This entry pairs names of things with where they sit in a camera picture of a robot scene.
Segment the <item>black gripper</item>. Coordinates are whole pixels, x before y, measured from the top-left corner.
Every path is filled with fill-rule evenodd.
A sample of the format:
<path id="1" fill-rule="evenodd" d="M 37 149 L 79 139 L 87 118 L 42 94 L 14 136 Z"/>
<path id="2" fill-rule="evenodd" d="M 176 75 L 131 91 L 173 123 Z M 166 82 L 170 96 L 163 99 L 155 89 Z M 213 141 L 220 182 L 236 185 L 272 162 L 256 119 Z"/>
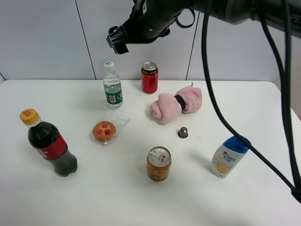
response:
<path id="1" fill-rule="evenodd" d="M 135 0 L 134 3 L 129 19 L 108 30 L 106 40 L 117 55 L 128 53 L 128 48 L 126 44 L 113 44 L 111 38 L 126 37 L 127 44 L 154 42 L 186 8 L 184 0 Z"/>

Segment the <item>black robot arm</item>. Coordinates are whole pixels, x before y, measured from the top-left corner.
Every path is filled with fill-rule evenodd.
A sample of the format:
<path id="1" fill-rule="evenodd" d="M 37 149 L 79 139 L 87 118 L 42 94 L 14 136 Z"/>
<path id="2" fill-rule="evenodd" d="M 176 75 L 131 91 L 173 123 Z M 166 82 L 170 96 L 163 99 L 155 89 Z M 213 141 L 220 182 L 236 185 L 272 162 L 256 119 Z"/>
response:
<path id="1" fill-rule="evenodd" d="M 245 20 L 259 20 L 283 31 L 284 19 L 278 0 L 214 0 L 210 16 L 229 24 Z M 205 0 L 136 0 L 129 18 L 121 25 L 111 27 L 106 38 L 116 54 L 128 52 L 128 44 L 149 44 L 170 34 L 169 26 L 179 24 L 178 16 L 188 9 L 191 13 L 204 12 Z"/>

